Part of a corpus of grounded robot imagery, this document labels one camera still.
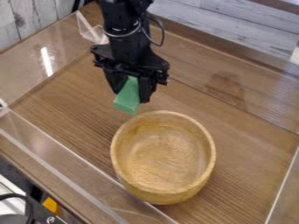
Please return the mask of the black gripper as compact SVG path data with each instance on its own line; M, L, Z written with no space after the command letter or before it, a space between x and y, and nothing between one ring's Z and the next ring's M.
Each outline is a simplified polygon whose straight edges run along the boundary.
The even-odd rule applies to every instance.
M170 63L154 52L147 31L132 34L104 32L110 43L90 48L94 64L102 68L107 83L118 94L130 76L138 78L139 99L148 103L156 85L167 85Z

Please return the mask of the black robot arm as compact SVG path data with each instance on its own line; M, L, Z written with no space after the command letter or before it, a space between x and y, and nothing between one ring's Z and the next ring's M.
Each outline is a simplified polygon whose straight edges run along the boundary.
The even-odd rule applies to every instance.
M152 50L164 44L164 24L148 12L155 0L96 0L108 43L90 48L94 65L103 69L118 94L128 77L138 81L138 95L148 103L158 85L167 85L170 63Z

